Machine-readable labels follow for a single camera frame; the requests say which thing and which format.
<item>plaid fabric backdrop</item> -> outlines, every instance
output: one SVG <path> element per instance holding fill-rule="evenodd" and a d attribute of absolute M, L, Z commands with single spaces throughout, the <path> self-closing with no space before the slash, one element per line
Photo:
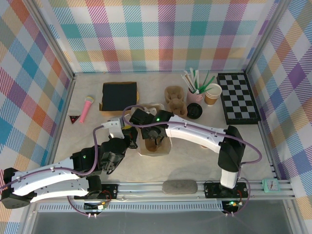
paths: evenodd
<path fill-rule="evenodd" d="M 312 0 L 293 0 L 251 72 L 275 160 L 312 233 Z"/>
<path fill-rule="evenodd" d="M 5 168 L 45 161 L 69 83 L 22 0 L 0 0 L 0 186 Z M 15 234 L 22 212 L 0 203 L 0 234 Z"/>
<path fill-rule="evenodd" d="M 278 2 L 37 0 L 76 72 L 240 71 Z"/>

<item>chessboard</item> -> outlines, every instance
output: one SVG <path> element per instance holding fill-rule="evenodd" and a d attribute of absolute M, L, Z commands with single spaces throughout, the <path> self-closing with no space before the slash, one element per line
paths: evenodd
<path fill-rule="evenodd" d="M 261 118 L 245 73 L 219 73 L 221 100 L 228 125 L 257 124 Z"/>

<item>red triangle sticker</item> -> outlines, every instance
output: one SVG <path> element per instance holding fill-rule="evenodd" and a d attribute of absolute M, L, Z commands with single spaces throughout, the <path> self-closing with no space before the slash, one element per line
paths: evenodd
<path fill-rule="evenodd" d="M 72 122 L 72 124 L 74 124 L 76 122 L 77 119 L 79 119 L 80 116 L 69 116 L 70 121 Z"/>

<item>white tabletop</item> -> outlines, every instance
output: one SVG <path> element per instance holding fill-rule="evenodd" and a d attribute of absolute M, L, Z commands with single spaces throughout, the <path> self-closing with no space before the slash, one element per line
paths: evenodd
<path fill-rule="evenodd" d="M 205 74 L 200 75 L 203 81 Z M 92 95 L 95 102 L 92 104 L 84 123 L 77 120 L 71 124 L 69 117 L 63 127 L 58 145 L 55 162 L 61 161 L 72 153 L 94 145 L 92 130 L 109 117 L 104 117 L 98 110 L 102 100 L 102 85 L 111 81 L 136 81 L 139 92 L 139 103 L 162 103 L 165 105 L 164 90 L 167 86 L 186 84 L 180 73 L 119 73 L 78 75 L 74 92 L 67 115 L 80 115 L 84 106 L 84 98 Z M 222 103 L 219 99 L 214 106 L 202 103 L 203 115 L 193 120 L 206 126 L 227 128 Z M 263 154 L 257 164 L 244 165 L 241 176 L 250 180 L 272 177 L 270 165 L 257 125 L 235 125 L 243 139 L 257 147 Z M 97 131 L 97 142 L 100 145 L 108 140 L 108 130 Z M 221 169 L 217 165 L 218 154 L 200 145 L 183 139 L 172 139 L 172 148 L 166 156 L 141 156 L 136 150 L 128 149 L 125 159 L 111 175 L 102 173 L 102 181 L 165 181 L 168 179 L 220 180 Z M 242 161 L 251 161 L 258 158 L 258 154 L 246 147 Z"/>

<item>black bottle cap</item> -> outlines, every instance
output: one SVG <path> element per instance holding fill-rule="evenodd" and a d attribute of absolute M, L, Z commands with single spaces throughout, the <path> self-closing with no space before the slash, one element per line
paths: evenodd
<path fill-rule="evenodd" d="M 187 117 L 191 119 L 198 119 L 203 113 L 203 109 L 197 103 L 191 103 L 187 106 Z"/>

